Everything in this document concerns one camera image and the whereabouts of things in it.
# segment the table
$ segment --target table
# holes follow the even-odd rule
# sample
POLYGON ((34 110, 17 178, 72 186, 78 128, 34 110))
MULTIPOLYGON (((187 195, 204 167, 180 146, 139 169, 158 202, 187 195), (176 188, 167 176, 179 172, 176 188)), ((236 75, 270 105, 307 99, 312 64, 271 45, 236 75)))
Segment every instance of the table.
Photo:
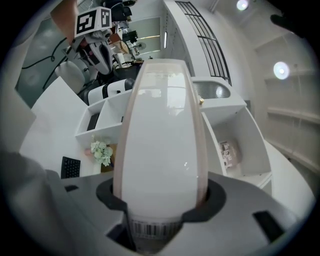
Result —
POLYGON ((26 134, 20 153, 61 176, 62 157, 81 161, 80 177, 100 173, 101 165, 86 156, 75 138, 88 106, 58 77, 32 107, 35 121, 26 134))

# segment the black cable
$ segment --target black cable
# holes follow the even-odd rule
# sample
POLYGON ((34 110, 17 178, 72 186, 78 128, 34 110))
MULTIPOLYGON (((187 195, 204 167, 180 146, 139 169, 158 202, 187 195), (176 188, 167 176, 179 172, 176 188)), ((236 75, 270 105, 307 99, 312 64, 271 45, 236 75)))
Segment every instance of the black cable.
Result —
POLYGON ((53 57, 53 56, 45 57, 45 58, 40 59, 40 60, 38 60, 37 62, 31 64, 30 66, 24 66, 22 69, 23 69, 23 70, 26 70, 26 69, 28 69, 28 68, 31 68, 32 66, 34 66, 34 65, 38 64, 39 62, 42 62, 42 61, 44 61, 44 60, 46 60, 46 59, 48 59, 48 58, 51 58, 51 61, 52 61, 52 57, 53 57))
POLYGON ((49 79, 50 79, 50 78, 52 77, 52 75, 54 74, 56 68, 57 68, 62 62, 66 61, 66 60, 68 60, 68 58, 67 58, 67 57, 63 57, 62 60, 60 60, 59 63, 55 66, 55 68, 52 70, 51 74, 49 75, 49 77, 48 77, 47 80, 45 81, 45 83, 44 83, 44 85, 43 85, 43 87, 42 87, 43 90, 45 90, 45 87, 46 87, 49 79))
POLYGON ((94 79, 93 81, 87 82, 83 85, 82 89, 76 94, 78 96, 80 96, 80 94, 82 94, 89 86, 91 86, 94 82, 96 81, 96 79, 94 79))
POLYGON ((42 61, 44 61, 44 60, 46 60, 46 59, 49 59, 49 58, 51 58, 51 61, 54 62, 54 61, 56 60, 56 58, 55 58, 55 56, 54 56, 56 50, 58 49, 59 45, 61 45, 66 39, 67 39, 67 38, 62 39, 62 40, 56 45, 56 47, 54 48, 54 50, 53 50, 53 52, 52 52, 52 54, 51 54, 50 56, 45 57, 45 58, 43 58, 43 59, 40 59, 40 60, 38 60, 37 62, 35 62, 35 63, 33 63, 33 64, 29 65, 29 66, 24 66, 22 69, 23 69, 23 70, 26 70, 26 69, 28 69, 28 68, 31 68, 31 67, 33 67, 34 65, 36 65, 36 64, 38 64, 38 63, 40 63, 40 62, 42 62, 42 61))

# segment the ceiling light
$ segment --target ceiling light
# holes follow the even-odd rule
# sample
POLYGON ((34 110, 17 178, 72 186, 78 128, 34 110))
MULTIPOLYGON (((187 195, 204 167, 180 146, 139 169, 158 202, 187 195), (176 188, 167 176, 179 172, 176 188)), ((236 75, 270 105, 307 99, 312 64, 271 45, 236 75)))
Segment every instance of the ceiling light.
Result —
POLYGON ((158 37, 160 37, 160 35, 153 35, 153 36, 141 37, 141 38, 137 38, 137 40, 148 39, 148 38, 158 38, 158 37))
POLYGON ((238 10, 240 11, 243 11, 245 9, 248 8, 248 1, 247 0, 239 0, 237 3, 236 3, 236 7, 238 8, 238 10))
POLYGON ((164 48, 167 48, 167 31, 164 32, 164 48))
POLYGON ((281 80, 286 79, 290 74, 288 65, 282 61, 277 62, 273 66, 273 73, 281 80))

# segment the metal grille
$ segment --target metal grille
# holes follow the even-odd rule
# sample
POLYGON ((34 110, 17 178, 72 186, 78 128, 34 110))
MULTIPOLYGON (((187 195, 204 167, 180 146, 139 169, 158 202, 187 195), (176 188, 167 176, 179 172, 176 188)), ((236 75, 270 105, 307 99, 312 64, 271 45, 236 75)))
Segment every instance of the metal grille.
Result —
POLYGON ((201 43, 212 77, 221 77, 231 85, 225 56, 212 29, 191 2, 176 1, 187 16, 201 43))
POLYGON ((193 87, 202 99, 229 98, 228 88, 216 82, 193 83, 193 87))

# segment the vent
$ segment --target vent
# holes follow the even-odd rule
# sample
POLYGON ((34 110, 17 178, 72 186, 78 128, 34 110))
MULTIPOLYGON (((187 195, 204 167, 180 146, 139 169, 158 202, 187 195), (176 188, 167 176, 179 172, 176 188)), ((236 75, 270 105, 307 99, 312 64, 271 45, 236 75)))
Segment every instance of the vent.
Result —
POLYGON ((228 88, 217 82, 199 82, 193 84, 194 89, 202 99, 229 98, 228 88))

